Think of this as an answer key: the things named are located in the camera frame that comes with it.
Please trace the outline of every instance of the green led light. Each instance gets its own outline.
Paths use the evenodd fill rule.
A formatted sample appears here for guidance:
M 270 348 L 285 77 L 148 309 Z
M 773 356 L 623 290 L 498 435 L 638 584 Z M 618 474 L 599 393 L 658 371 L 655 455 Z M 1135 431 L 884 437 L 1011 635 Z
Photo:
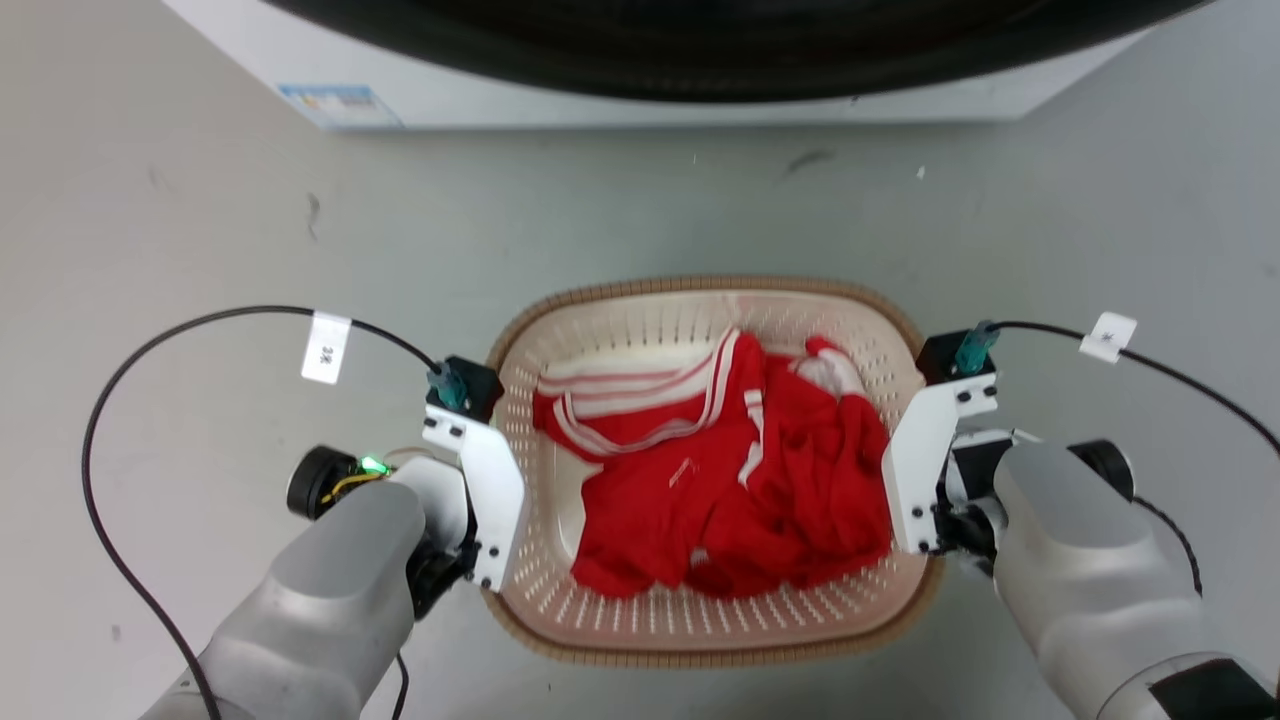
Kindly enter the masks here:
M 387 465 L 383 465 L 372 457 L 365 456 L 360 459 L 360 468 L 366 473 L 378 473 L 379 475 L 385 475 L 390 471 Z

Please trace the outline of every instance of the teal connector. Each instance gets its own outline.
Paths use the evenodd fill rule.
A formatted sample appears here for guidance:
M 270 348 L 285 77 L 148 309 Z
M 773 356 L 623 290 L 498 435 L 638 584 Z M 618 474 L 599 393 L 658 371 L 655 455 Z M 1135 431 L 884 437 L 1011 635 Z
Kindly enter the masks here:
M 440 366 L 439 373 L 428 372 L 426 382 L 431 384 L 440 402 L 454 413 L 462 413 L 467 405 L 467 384 L 454 373 L 448 364 Z
M 991 320 L 978 323 L 978 327 L 969 331 L 956 350 L 955 374 L 959 377 L 977 375 L 987 364 L 987 352 L 1000 338 L 1000 329 L 989 329 Z

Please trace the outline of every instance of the gray floor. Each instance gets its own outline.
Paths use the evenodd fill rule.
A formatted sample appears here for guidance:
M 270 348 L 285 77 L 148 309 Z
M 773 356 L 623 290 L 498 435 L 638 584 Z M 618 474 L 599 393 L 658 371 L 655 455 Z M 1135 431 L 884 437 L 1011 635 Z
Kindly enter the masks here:
M 1134 347 L 1280 425 L 1276 23 L 1271 0 L 1219 3 L 1010 127 L 339 137 L 155 0 L 5 4 L 6 715 L 133 717 L 179 671 L 93 542 L 76 462 L 110 368 L 218 307 L 310 304 L 476 356 L 525 305 L 584 283 L 829 275 L 886 292 L 925 331 L 1128 313 Z M 786 176 L 814 150 L 832 159 Z M 297 379 L 305 333 L 210 328 L 157 352 L 109 409 L 102 512 L 196 644 L 297 533 L 280 484 L 302 450 L 394 447 L 420 421 L 411 361 L 361 340 L 343 383 L 316 387 Z M 1139 368 L 1012 333 L 997 357 L 1006 418 L 1124 445 L 1142 491 L 1196 542 L 1224 633 L 1274 671 L 1276 459 Z M 509 641 L 471 589 L 406 655 L 415 717 L 1065 717 L 989 585 L 959 573 L 910 635 L 865 657 L 557 665 Z M 394 684 L 366 717 L 388 715 Z

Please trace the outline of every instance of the sticker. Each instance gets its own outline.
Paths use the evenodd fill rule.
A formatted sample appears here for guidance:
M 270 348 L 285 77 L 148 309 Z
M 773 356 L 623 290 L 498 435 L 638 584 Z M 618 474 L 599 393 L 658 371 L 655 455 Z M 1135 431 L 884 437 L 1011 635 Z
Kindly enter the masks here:
M 302 356 L 302 377 L 317 383 L 337 383 L 349 332 L 351 318 L 316 313 L 311 318 L 307 354 Z
M 279 90 L 285 100 L 320 127 L 404 127 L 367 85 L 282 85 Z
M 1103 313 L 1098 324 L 1093 325 L 1093 332 L 1080 341 L 1080 352 L 1114 364 L 1120 360 L 1120 351 L 1133 340 L 1133 331 L 1137 328 L 1138 320 L 1133 318 Z

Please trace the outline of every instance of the gray robot arm casing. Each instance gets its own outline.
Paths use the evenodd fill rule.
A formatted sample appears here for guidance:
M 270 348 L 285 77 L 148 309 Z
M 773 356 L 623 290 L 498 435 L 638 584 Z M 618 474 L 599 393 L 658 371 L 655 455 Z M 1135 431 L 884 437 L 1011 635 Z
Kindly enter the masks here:
M 412 489 L 370 483 L 289 543 L 200 655 L 223 717 L 358 717 L 413 626 L 425 524 Z M 142 717 L 207 717 L 191 671 Z
M 1148 687 L 1229 657 L 1185 569 L 1164 556 L 1138 509 L 1071 452 L 1015 446 L 995 491 L 1009 523 L 996 591 L 1076 717 L 1169 717 Z

